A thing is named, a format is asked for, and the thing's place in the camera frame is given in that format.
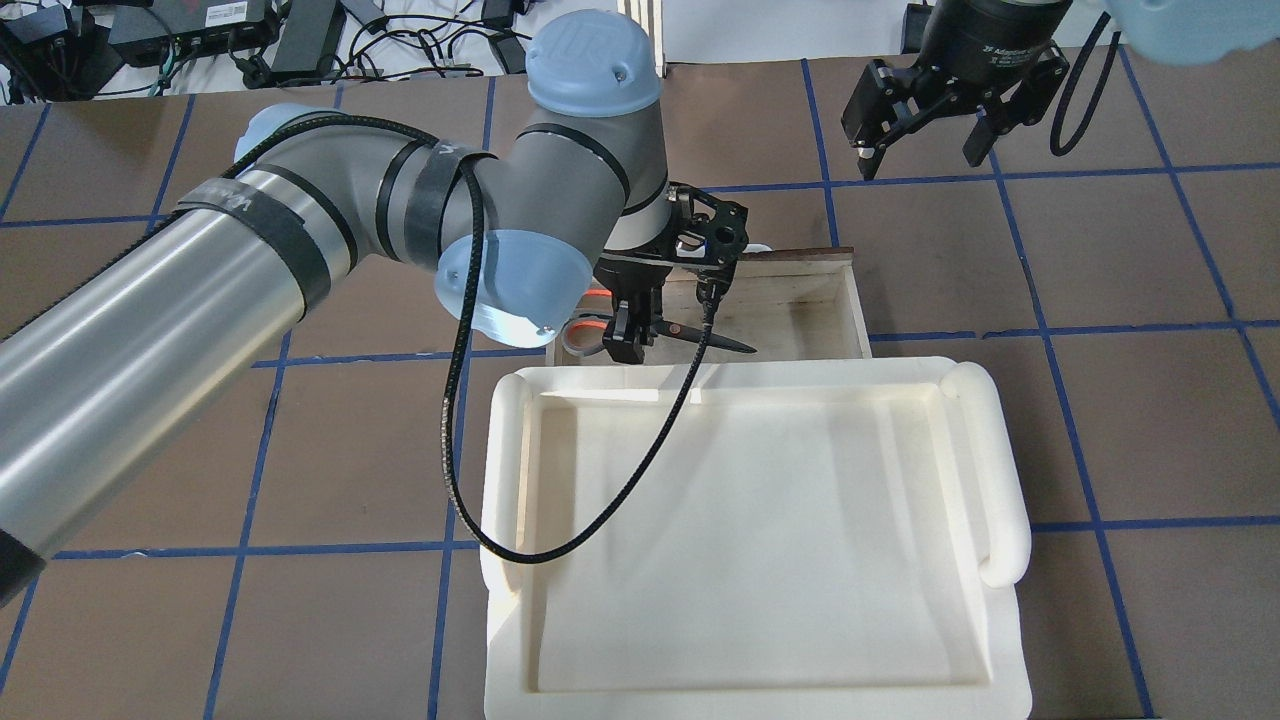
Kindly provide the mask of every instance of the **label sticker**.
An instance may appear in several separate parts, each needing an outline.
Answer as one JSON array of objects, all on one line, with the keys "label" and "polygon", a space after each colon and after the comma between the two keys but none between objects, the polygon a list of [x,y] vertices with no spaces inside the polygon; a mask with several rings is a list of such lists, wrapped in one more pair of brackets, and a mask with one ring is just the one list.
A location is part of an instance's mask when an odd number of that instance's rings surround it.
[{"label": "label sticker", "polygon": [[205,27],[229,26],[248,19],[248,3],[212,5],[205,12]]}]

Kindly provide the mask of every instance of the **blue grid line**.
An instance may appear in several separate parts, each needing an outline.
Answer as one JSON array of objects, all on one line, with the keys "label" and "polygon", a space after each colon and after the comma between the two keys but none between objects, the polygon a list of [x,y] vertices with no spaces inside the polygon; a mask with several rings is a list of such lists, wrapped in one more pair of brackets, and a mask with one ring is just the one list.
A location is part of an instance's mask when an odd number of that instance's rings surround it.
[{"label": "blue grid line", "polygon": [[[1249,163],[1239,165],[1185,165],[1175,167],[1172,170],[1179,174],[1187,173],[1208,173],[1208,172],[1248,172],[1248,170],[1270,170],[1280,169],[1280,163]],[[1039,172],[1039,173],[1007,173],[1005,179],[1053,179],[1053,178],[1089,178],[1089,177],[1106,177],[1106,176],[1149,176],[1167,173],[1166,168],[1133,168],[1133,169],[1120,169],[1120,170],[1064,170],[1064,172]],[[992,174],[975,174],[975,176],[933,176],[933,177],[910,177],[910,178],[877,178],[873,181],[831,181],[829,186],[836,187],[877,187],[877,186],[900,186],[900,184],[937,184],[937,183],[951,183],[951,182],[987,182],[995,179]],[[827,183],[822,181],[814,182],[785,182],[785,183],[762,183],[762,184],[724,184],[705,187],[704,190],[710,193],[718,192],[773,192],[773,191],[788,191],[788,190],[822,190]],[[6,228],[31,228],[31,227],[47,227],[47,225],[96,225],[96,224],[109,224],[109,223],[141,223],[141,222],[154,222],[164,218],[164,214],[157,215],[106,215],[97,218],[56,218],[47,220],[5,220],[0,222],[0,229]]]},{"label": "blue grid line", "polygon": [[366,555],[385,552],[435,552],[449,550],[474,550],[477,543],[461,541],[404,541],[404,542],[356,542],[332,544],[259,544],[259,546],[220,546],[220,547],[136,547],[114,550],[64,550],[54,560],[122,560],[124,557],[146,557],[166,560],[174,557],[279,557],[305,555]]},{"label": "blue grid line", "polygon": [[13,623],[9,647],[5,648],[4,661],[0,662],[0,693],[4,693],[5,683],[9,682],[9,670],[13,667],[14,656],[18,655],[18,643],[22,641],[22,630],[27,626],[27,615],[31,612],[31,601],[36,597],[37,584],[40,584],[38,575],[31,580],[26,594],[22,596],[22,607],[18,609],[18,619]]},{"label": "blue grid line", "polygon": [[[489,87],[485,92],[485,108],[484,108],[484,136],[481,137],[480,147],[483,150],[489,150],[489,143],[493,138],[493,106],[494,97],[497,95],[498,81],[497,78],[489,78]],[[454,471],[460,475],[465,470],[462,466],[462,446],[466,442],[466,423],[467,423],[467,397],[471,384],[471,359],[474,354],[471,351],[471,341],[467,341],[466,355],[462,357],[462,374],[458,378],[458,404],[456,406],[457,415],[454,419],[454,438],[453,447],[448,451],[453,454],[454,457]],[[438,594],[435,597],[435,635],[431,643],[431,671],[428,684],[426,694],[426,717],[428,720],[436,720],[440,708],[440,679],[444,675],[444,633],[447,628],[448,611],[449,611],[449,578],[453,574],[453,532],[457,525],[457,514],[453,510],[452,503],[445,503],[444,507],[444,552],[440,553],[440,584],[438,588]]]},{"label": "blue grid line", "polygon": [[[504,347],[500,350],[474,350],[471,351],[472,357],[479,359],[492,359],[492,357],[540,357],[547,354],[544,347]],[[369,355],[312,355],[310,357],[289,357],[284,361],[285,366],[296,365],[351,365],[355,363],[420,363],[424,360],[448,360],[449,352],[447,351],[431,351],[431,352],[372,352]],[[259,360],[253,363],[252,368],[275,368],[279,365],[278,360]]]},{"label": "blue grid line", "polygon": [[13,182],[9,183],[9,190],[4,195],[4,202],[0,202],[0,220],[4,220],[5,213],[9,211],[9,204],[13,202],[13,196],[18,193],[18,183],[22,182],[22,176],[27,172],[27,165],[31,164],[31,154],[36,150],[36,141],[40,140],[40,133],[45,129],[45,120],[49,119],[49,110],[52,106],[51,102],[45,104],[45,109],[40,111],[40,119],[36,120],[36,128],[31,131],[27,150],[23,151],[22,161],[18,163],[18,169],[13,173]]},{"label": "blue grid line", "polygon": [[1280,525],[1280,515],[1249,515],[1242,518],[1170,518],[1155,520],[1107,520],[1107,530],[1166,530],[1176,528],[1257,528]]},{"label": "blue grid line", "polygon": [[1138,657],[1138,644],[1133,638],[1133,629],[1129,625],[1129,612],[1125,609],[1124,594],[1120,591],[1120,579],[1116,575],[1115,562],[1111,557],[1111,547],[1107,534],[1097,527],[1102,521],[1097,497],[1093,493],[1093,480],[1089,477],[1088,465],[1084,461],[1084,450],[1080,445],[1080,436],[1075,427],[1075,416],[1071,413],[1071,402],[1066,396],[1066,383],[1062,380],[1062,369],[1057,363],[1057,352],[1053,350],[1053,338],[1048,333],[1048,323],[1044,319],[1044,307],[1041,305],[1039,291],[1036,287],[1036,277],[1032,274],[1030,260],[1027,258],[1027,249],[1023,245],[1023,236],[1018,228],[1018,219],[1014,217],[1014,206],[1009,199],[1009,188],[1000,170],[1000,159],[996,152],[991,155],[991,168],[996,176],[996,190],[1000,192],[1000,204],[1005,210],[1005,219],[1009,223],[1009,234],[1018,251],[1018,259],[1023,265],[1023,274],[1027,278],[1027,290],[1030,293],[1032,309],[1036,313],[1036,324],[1041,331],[1041,341],[1044,345],[1044,355],[1048,359],[1050,374],[1053,377],[1053,388],[1057,392],[1057,402],[1062,411],[1062,420],[1066,425],[1066,434],[1071,442],[1071,454],[1075,456],[1075,466],[1080,475],[1080,488],[1084,492],[1084,502],[1089,509],[1089,519],[1096,525],[1093,537],[1098,543],[1098,555],[1102,559],[1102,570],[1111,592],[1111,602],[1115,607],[1116,621],[1120,626],[1120,637],[1124,641],[1125,655],[1129,659],[1129,670],[1133,674],[1134,687],[1138,692],[1138,701],[1146,717],[1155,717],[1155,708],[1151,703],[1151,693],[1147,689],[1147,678],[1142,670],[1142,661]]},{"label": "blue grid line", "polygon": [[1235,323],[1230,322],[1212,322],[1212,323],[1149,323],[1144,325],[1075,325],[1075,327],[1061,327],[1050,328],[1050,334],[1053,336],[1073,336],[1073,334],[1124,334],[1124,333],[1175,333],[1185,331],[1233,331],[1235,329]]},{"label": "blue grid line", "polygon": [[840,229],[836,227],[836,200],[831,193],[831,169],[827,167],[827,143],[822,140],[822,118],[818,115],[818,97],[813,92],[813,77],[809,74],[809,60],[800,59],[800,73],[804,76],[804,92],[809,97],[809,118],[813,120],[813,140],[818,145],[818,169],[822,170],[822,196],[827,202],[827,232],[831,246],[840,247]]},{"label": "blue grid line", "polygon": [[[1164,530],[1178,528],[1256,528],[1280,525],[1280,515],[1221,515],[1208,518],[1134,518],[1129,520],[1069,520],[1061,523],[1032,523],[1033,533],[1084,533],[1102,530]],[[64,550],[54,560],[123,560],[125,557],[146,557],[147,560],[172,560],[183,557],[280,557],[310,555],[366,555],[393,552],[451,552],[480,550],[474,539],[452,541],[406,541],[406,542],[366,542],[333,544],[270,544],[220,547],[163,547],[163,548],[113,548],[113,550]]]},{"label": "blue grid line", "polygon": [[721,192],[774,192],[780,190],[822,190],[824,184],[819,182],[774,182],[762,184],[719,184],[704,187],[704,192],[718,195]]},{"label": "blue grid line", "polygon": [[978,334],[968,331],[937,333],[872,333],[872,342],[911,342],[920,340],[977,340]]},{"label": "blue grid line", "polygon": [[169,151],[169,164],[164,168],[164,176],[160,178],[160,190],[156,192],[156,201],[151,206],[152,219],[147,222],[147,232],[155,227],[156,220],[154,219],[160,214],[160,208],[164,205],[164,196],[169,192],[169,181],[173,179],[173,169],[178,167],[178,154],[182,151],[182,141],[187,138],[187,127],[191,126],[191,113],[196,109],[196,96],[187,96],[187,109],[182,113],[182,124],[178,126],[178,137],[173,141],[173,150]]},{"label": "blue grid line", "polygon": [[1064,179],[1064,178],[1107,178],[1134,176],[1161,176],[1165,168],[1112,168],[1108,170],[1036,170],[1027,173],[1005,173],[1005,179]]},{"label": "blue grid line", "polygon": [[1221,165],[1174,165],[1175,173],[1224,173],[1249,170],[1280,170],[1280,163],[1225,163]]},{"label": "blue grid line", "polygon": [[1032,523],[1033,533],[1083,533],[1102,530],[1170,530],[1183,528],[1258,528],[1280,525],[1280,515],[1239,515],[1219,518],[1147,518],[1133,520],[1089,520]]},{"label": "blue grid line", "polygon": [[493,137],[493,99],[498,92],[498,78],[489,78],[489,88],[485,92],[485,105],[484,105],[484,136],[480,138],[481,150],[489,150],[489,143]]},{"label": "blue grid line", "polygon": [[991,331],[982,333],[982,340],[991,340],[993,337],[1039,337],[1039,336],[1041,332],[1037,328],[1014,328],[1009,331]]},{"label": "blue grid line", "polygon": [[[244,523],[241,525],[239,547],[248,548],[250,532],[253,529],[253,514],[257,509],[257,493],[262,487],[262,470],[266,466],[266,450],[271,443],[271,430],[275,427],[275,410],[280,402],[280,388],[284,387],[284,360],[289,356],[289,341],[293,332],[280,338],[280,352],[275,369],[275,383],[271,386],[271,398],[266,404],[262,418],[262,436],[257,443],[257,459],[253,461],[253,478],[250,482],[248,501],[244,505]],[[223,661],[227,659],[227,642],[230,639],[232,623],[236,620],[236,601],[239,598],[241,578],[244,573],[244,555],[236,556],[232,570],[230,589],[227,592],[227,609],[223,611],[223,625],[218,634],[218,650],[214,652],[214,667],[209,676],[209,694],[205,697],[205,720],[212,720],[214,706],[218,702],[218,687],[223,679]]]},{"label": "blue grid line", "polygon": [[952,182],[988,182],[996,179],[989,173],[975,176],[924,176],[918,178],[876,178],[869,181],[831,181],[831,187],[882,187],[888,184],[940,184]]},{"label": "blue grid line", "polygon": [[156,215],[116,215],[105,218],[65,218],[59,220],[10,220],[0,223],[0,228],[45,228],[63,225],[106,225],[111,223],[154,223]]},{"label": "blue grid line", "polygon": [[1270,380],[1267,380],[1267,374],[1262,368],[1262,361],[1258,359],[1258,354],[1253,348],[1253,341],[1249,340],[1248,333],[1244,332],[1244,324],[1240,323],[1236,316],[1235,302],[1231,300],[1231,293],[1226,288],[1226,282],[1222,279],[1222,273],[1219,270],[1217,261],[1213,259],[1213,252],[1210,250],[1208,242],[1204,240],[1204,233],[1201,231],[1199,220],[1196,219],[1196,213],[1192,210],[1192,204],[1187,197],[1187,191],[1183,188],[1183,182],[1178,178],[1178,172],[1174,169],[1174,161],[1169,156],[1169,149],[1165,146],[1165,141],[1160,135],[1160,128],[1156,127],[1156,117],[1151,113],[1147,97],[1143,95],[1142,87],[1138,85],[1138,76],[1133,72],[1133,63],[1129,61],[1129,53],[1124,47],[1120,49],[1120,61],[1124,64],[1125,74],[1129,76],[1129,85],[1133,87],[1133,94],[1138,97],[1138,106],[1142,108],[1142,117],[1147,120],[1147,129],[1151,131],[1151,138],[1156,142],[1156,150],[1160,152],[1160,160],[1165,164],[1165,170],[1169,173],[1169,181],[1172,183],[1174,192],[1178,195],[1178,202],[1181,205],[1183,214],[1187,217],[1187,224],[1190,227],[1192,236],[1196,238],[1196,245],[1199,246],[1201,256],[1204,259],[1204,265],[1208,268],[1210,275],[1213,278],[1213,286],[1217,287],[1217,293],[1222,300],[1222,305],[1226,307],[1226,315],[1234,323],[1234,329],[1236,336],[1240,338],[1240,345],[1244,347],[1244,355],[1249,360],[1249,366],[1253,370],[1253,377],[1258,382],[1258,388],[1262,391],[1262,397],[1267,402],[1267,409],[1271,410],[1271,420],[1275,423],[1276,428],[1280,428],[1280,401],[1276,400],[1276,393],[1272,391]]}]

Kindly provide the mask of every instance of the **white plastic tray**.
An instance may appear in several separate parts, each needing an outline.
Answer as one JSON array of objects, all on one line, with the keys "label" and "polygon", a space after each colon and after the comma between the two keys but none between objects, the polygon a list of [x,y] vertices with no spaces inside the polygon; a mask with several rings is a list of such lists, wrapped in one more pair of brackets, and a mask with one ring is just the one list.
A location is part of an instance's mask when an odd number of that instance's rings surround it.
[{"label": "white plastic tray", "polygon": [[[534,551],[590,521],[684,373],[504,378],[485,530]],[[489,720],[1027,717],[1030,528],[982,368],[712,365],[695,388],[595,538],[539,566],[481,553]]]}]

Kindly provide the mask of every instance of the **black tape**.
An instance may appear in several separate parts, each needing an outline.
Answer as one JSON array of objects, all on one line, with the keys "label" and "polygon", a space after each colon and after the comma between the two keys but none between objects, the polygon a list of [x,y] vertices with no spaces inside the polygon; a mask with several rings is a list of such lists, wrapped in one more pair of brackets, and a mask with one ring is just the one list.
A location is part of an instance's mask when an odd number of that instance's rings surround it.
[{"label": "black tape", "polygon": [[178,201],[179,211],[196,209],[230,215],[269,245],[302,291],[303,315],[329,295],[329,264],[302,218],[284,202],[243,182],[212,178]]},{"label": "black tape", "polygon": [[401,168],[408,161],[408,156],[417,152],[426,143],[421,140],[415,140],[401,147],[401,151],[392,158],[392,163],[387,165],[387,172],[383,173],[383,182],[378,184],[378,209],[374,213],[374,225],[378,228],[378,245],[381,246],[383,254],[392,260],[399,260],[399,255],[392,247],[392,238],[387,232],[387,208],[390,205],[392,191],[396,190],[396,178],[399,177]]},{"label": "black tape", "polygon": [[44,569],[44,557],[18,538],[0,530],[0,607],[9,605]]},{"label": "black tape", "polygon": [[622,184],[623,201],[626,201],[627,197],[631,197],[631,179],[627,178],[626,168],[623,168],[622,163],[620,163],[618,159],[613,156],[613,152],[609,152],[608,147],[600,145],[599,141],[596,141],[594,137],[586,135],[580,129],[573,129],[571,127],[562,126],[559,123],[535,123],[525,128],[524,132],[516,136],[516,138],[518,140],[526,135],[535,132],[545,135],[558,135],[564,140],[576,142],[584,149],[590,150],[596,158],[603,160],[604,164],[608,165],[611,170],[613,170],[614,176],[618,177],[618,182]]},{"label": "black tape", "polygon": [[622,209],[622,217],[626,218],[627,215],[634,215],[634,214],[639,213],[640,210],[644,210],[645,208],[649,206],[650,202],[653,202],[654,200],[657,200],[658,196],[660,196],[660,195],[663,195],[666,192],[667,192],[667,178],[662,178],[662,182],[659,182],[658,187],[652,193],[649,193],[649,197],[645,197],[644,200],[641,200],[640,202],[636,202],[635,205],[631,205],[630,208],[623,208]]},{"label": "black tape", "polygon": [[342,210],[338,210],[338,206],[334,205],[333,200],[329,200],[329,196],[325,195],[323,190],[312,184],[307,178],[288,168],[271,165],[270,163],[253,163],[253,169],[282,177],[298,186],[298,190],[302,192],[310,195],[311,200],[316,201],[316,205],[319,205],[320,209],[329,215],[329,219],[333,220],[334,225],[337,225],[338,232],[342,233],[342,241],[347,243],[347,254],[351,255],[351,269],[356,269],[356,263],[360,261],[360,246],[356,245],[356,233],[351,229],[351,223],[347,222]]},{"label": "black tape", "polygon": [[443,249],[444,208],[458,182],[458,167],[467,158],[493,158],[490,152],[440,141],[413,181],[413,197],[404,213],[404,249],[417,265],[434,266]]}]

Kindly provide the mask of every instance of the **brown floor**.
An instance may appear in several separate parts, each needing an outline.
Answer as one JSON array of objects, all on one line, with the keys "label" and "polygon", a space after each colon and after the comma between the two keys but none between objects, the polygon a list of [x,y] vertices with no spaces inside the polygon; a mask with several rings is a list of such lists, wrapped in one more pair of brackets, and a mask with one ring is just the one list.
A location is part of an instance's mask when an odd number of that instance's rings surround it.
[{"label": "brown floor", "polygon": [[[874,183],[838,127],[860,67],[673,67],[672,177],[746,204],[756,242],[855,247],[877,355],[996,377],[1036,530],[1036,717],[1274,716],[1280,45],[1125,58],[1065,159],[1044,123],[968,168],[969,123],[945,122]],[[282,100],[498,151],[531,106],[498,78],[0,109],[0,334]],[[444,363],[406,357],[452,333],[426,275],[365,263],[0,610],[0,716],[480,717],[485,591],[431,436]],[[477,347],[472,496],[492,387],[540,363]]]}]

